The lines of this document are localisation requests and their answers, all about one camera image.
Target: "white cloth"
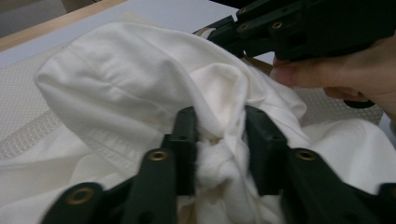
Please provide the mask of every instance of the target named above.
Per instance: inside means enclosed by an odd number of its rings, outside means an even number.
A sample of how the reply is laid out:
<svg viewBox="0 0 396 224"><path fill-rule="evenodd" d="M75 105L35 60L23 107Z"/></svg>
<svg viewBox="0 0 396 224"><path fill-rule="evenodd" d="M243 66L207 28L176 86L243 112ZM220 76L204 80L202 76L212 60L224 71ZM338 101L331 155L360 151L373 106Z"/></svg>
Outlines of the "white cloth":
<svg viewBox="0 0 396 224"><path fill-rule="evenodd" d="M396 182L395 151L373 124L302 128L305 105L292 90L197 36L112 23L53 56L35 81L73 133L62 126L2 163L1 223L38 223L72 185L111 188L135 175L143 154L158 147L187 106L198 117L198 192L179 199L180 223L284 223L278 197L260 198L248 175L245 105L264 110L290 147L322 154L347 183L375 192Z"/></svg>

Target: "finger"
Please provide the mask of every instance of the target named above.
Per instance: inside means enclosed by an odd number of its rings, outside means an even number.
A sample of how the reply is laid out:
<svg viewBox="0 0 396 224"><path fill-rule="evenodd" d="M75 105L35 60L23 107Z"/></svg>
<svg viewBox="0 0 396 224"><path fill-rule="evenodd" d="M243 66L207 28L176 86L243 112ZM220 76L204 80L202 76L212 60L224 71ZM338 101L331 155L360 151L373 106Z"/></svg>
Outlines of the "finger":
<svg viewBox="0 0 396 224"><path fill-rule="evenodd" d="M351 96L358 96L360 94L359 91L356 91L354 89L351 88L347 88L347 87L333 87L335 90L338 90L340 92L343 92L345 94L349 94Z"/></svg>
<svg viewBox="0 0 396 224"><path fill-rule="evenodd" d="M321 58L286 63L276 67L272 75L276 81L289 87L345 87L350 85L350 77L342 74L343 67L343 57Z"/></svg>
<svg viewBox="0 0 396 224"><path fill-rule="evenodd" d="M280 60L278 60L277 57L275 56L275 57L274 57L274 60L273 60L273 67L278 67L278 66L284 65L284 64L286 64L286 63L289 63L289 61L280 61Z"/></svg>
<svg viewBox="0 0 396 224"><path fill-rule="evenodd" d="M357 95L351 95L349 93L340 91L339 88L324 88L323 90L327 96L335 99L358 101L358 102L367 102L369 100L361 93L358 93Z"/></svg>

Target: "screw hole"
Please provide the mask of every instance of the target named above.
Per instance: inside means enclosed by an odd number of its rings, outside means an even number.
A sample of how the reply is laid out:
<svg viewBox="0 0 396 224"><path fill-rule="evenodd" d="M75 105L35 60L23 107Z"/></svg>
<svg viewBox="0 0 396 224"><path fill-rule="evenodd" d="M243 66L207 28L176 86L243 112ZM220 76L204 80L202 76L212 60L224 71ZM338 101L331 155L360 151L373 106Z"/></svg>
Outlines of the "screw hole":
<svg viewBox="0 0 396 224"><path fill-rule="evenodd" d="M310 151L298 151L296 156L298 159L304 161L314 161L317 158L316 155Z"/></svg>
<svg viewBox="0 0 396 224"><path fill-rule="evenodd" d="M152 161L163 161L168 157L168 153L164 151L155 151L151 152L148 155L148 158L151 159Z"/></svg>
<svg viewBox="0 0 396 224"><path fill-rule="evenodd" d="M94 190L90 188L76 189L70 193L66 199L67 203L78 205L89 201L94 194Z"/></svg>
<svg viewBox="0 0 396 224"><path fill-rule="evenodd" d="M272 28L274 30L278 30L278 29L280 29L280 27L282 27L282 25L283 25L283 23L281 21L276 21L276 22L274 22Z"/></svg>

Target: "black mechanical part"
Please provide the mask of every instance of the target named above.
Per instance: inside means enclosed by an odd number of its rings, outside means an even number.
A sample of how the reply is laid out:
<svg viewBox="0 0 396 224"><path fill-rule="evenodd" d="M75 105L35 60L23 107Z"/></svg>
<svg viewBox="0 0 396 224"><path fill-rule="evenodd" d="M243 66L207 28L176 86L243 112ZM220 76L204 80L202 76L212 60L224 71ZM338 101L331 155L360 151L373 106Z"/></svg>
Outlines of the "black mechanical part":
<svg viewBox="0 0 396 224"><path fill-rule="evenodd" d="M339 56L393 36L393 0L259 0L217 28L209 40L240 57L274 51L279 60Z"/></svg>
<svg viewBox="0 0 396 224"><path fill-rule="evenodd" d="M224 6L228 6L228 7L241 8L247 4L254 2L255 0L244 0L244 1L241 1L241 0L210 0L210 1L220 3L220 4L222 4Z"/></svg>
<svg viewBox="0 0 396 224"><path fill-rule="evenodd" d="M314 151L289 151L282 209L289 224L375 224L377 220Z"/></svg>
<svg viewBox="0 0 396 224"><path fill-rule="evenodd" d="M249 171L260 196L277 195L283 189L287 139L260 109L245 107Z"/></svg>
<svg viewBox="0 0 396 224"><path fill-rule="evenodd" d="M169 149L153 149L145 155L120 224L177 223L175 165Z"/></svg>
<svg viewBox="0 0 396 224"><path fill-rule="evenodd" d="M372 101L359 102L359 101L346 101L345 100L344 103L347 106L355 108L355 109L364 109L364 108L368 108L368 107L375 105L375 103L373 103Z"/></svg>
<svg viewBox="0 0 396 224"><path fill-rule="evenodd" d="M351 187L354 194L370 210L378 223L393 224L396 220L396 184L382 184L377 195Z"/></svg>
<svg viewBox="0 0 396 224"><path fill-rule="evenodd" d="M196 132L197 118L193 107L184 108L177 113L175 126L169 137L169 149L177 161L177 195L195 194L195 161L197 157Z"/></svg>
<svg viewBox="0 0 396 224"><path fill-rule="evenodd" d="M96 183L75 185L50 208L42 224L91 223L103 198L103 189Z"/></svg>

